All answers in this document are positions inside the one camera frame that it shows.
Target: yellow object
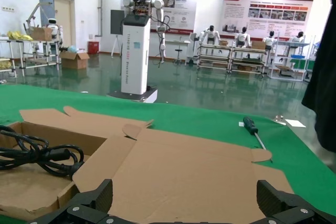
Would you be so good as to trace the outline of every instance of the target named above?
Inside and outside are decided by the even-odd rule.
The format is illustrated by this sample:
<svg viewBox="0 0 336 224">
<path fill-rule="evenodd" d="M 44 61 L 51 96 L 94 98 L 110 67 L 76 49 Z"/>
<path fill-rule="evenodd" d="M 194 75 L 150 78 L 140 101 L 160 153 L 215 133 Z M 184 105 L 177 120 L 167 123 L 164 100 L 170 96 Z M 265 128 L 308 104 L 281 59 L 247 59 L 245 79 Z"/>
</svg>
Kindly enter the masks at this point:
<svg viewBox="0 0 336 224">
<path fill-rule="evenodd" d="M 21 39 L 21 40 L 29 40 L 29 41 L 33 40 L 31 38 L 31 36 L 29 36 L 29 35 L 23 35 L 19 31 L 9 31 L 7 33 L 7 36 L 10 39 Z"/>
<path fill-rule="evenodd" d="M 2 69 L 10 69 L 12 64 L 9 61 L 0 61 L 0 70 Z"/>
</svg>

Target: wall poster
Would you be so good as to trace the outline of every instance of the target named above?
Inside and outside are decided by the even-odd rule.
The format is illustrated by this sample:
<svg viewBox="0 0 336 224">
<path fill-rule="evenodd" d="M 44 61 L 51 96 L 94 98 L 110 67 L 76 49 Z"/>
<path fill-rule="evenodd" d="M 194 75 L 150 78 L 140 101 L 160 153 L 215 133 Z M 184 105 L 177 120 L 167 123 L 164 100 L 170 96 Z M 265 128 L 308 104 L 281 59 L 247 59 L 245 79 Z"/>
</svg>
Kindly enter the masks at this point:
<svg viewBox="0 0 336 224">
<path fill-rule="evenodd" d="M 220 36 L 233 38 L 247 27 L 252 40 L 261 40 L 280 33 L 288 40 L 305 32 L 313 0 L 224 0 L 220 21 Z"/>
<path fill-rule="evenodd" d="M 163 0 L 164 15 L 170 18 L 170 34 L 189 35 L 194 32 L 197 0 Z M 156 18 L 155 8 L 152 13 Z M 156 31 L 157 22 L 151 21 L 151 30 Z"/>
</svg>

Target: epoxy floor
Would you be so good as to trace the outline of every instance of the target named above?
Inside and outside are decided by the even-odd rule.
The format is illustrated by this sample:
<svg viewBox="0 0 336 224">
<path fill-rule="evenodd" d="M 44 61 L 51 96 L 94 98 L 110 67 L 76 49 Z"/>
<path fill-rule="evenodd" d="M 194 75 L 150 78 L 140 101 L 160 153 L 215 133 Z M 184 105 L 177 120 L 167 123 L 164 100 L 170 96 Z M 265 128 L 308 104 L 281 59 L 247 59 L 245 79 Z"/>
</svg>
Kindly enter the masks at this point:
<svg viewBox="0 0 336 224">
<path fill-rule="evenodd" d="M 317 141 L 315 113 L 301 105 L 307 83 L 261 79 L 253 74 L 227 76 L 222 70 L 197 71 L 196 66 L 176 66 L 171 62 L 158 67 L 157 63 L 150 60 L 148 74 L 148 85 L 158 88 L 156 102 L 262 115 L 270 119 L 281 114 L 286 119 L 299 120 L 306 128 L 292 130 L 336 172 L 336 155 L 323 150 Z M 60 67 L 57 71 L 52 66 L 28 69 L 25 77 L 18 70 L 18 78 L 3 74 L 0 79 L 7 79 L 8 83 L 106 95 L 120 88 L 120 68 L 119 57 L 111 59 L 109 55 L 98 55 L 91 56 L 88 68 L 83 70 Z"/>
</svg>

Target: red trash bin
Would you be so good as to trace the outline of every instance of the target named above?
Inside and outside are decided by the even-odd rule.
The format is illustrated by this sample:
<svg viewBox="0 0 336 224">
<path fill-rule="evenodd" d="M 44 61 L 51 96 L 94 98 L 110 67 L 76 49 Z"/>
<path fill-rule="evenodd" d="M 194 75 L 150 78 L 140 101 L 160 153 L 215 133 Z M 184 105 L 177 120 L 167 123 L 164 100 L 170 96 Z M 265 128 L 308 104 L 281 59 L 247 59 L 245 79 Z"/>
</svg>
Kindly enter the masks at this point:
<svg viewBox="0 0 336 224">
<path fill-rule="evenodd" d="M 89 41 L 88 42 L 88 54 L 96 55 L 99 52 L 99 42 Z"/>
</svg>

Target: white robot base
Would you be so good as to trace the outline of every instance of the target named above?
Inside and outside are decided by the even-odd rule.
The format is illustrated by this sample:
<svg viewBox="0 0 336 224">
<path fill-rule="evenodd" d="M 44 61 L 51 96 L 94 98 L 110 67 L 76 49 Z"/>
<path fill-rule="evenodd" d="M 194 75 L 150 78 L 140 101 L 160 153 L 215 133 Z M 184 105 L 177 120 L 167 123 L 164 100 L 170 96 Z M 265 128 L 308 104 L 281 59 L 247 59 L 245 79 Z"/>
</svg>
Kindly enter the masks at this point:
<svg viewBox="0 0 336 224">
<path fill-rule="evenodd" d="M 158 98 L 156 88 L 152 88 L 149 91 L 144 92 L 143 94 L 130 94 L 130 93 L 123 93 L 120 90 L 114 90 L 107 95 L 109 97 L 121 98 L 126 100 L 131 100 L 134 102 L 144 102 L 144 103 L 154 103 Z"/>
</svg>

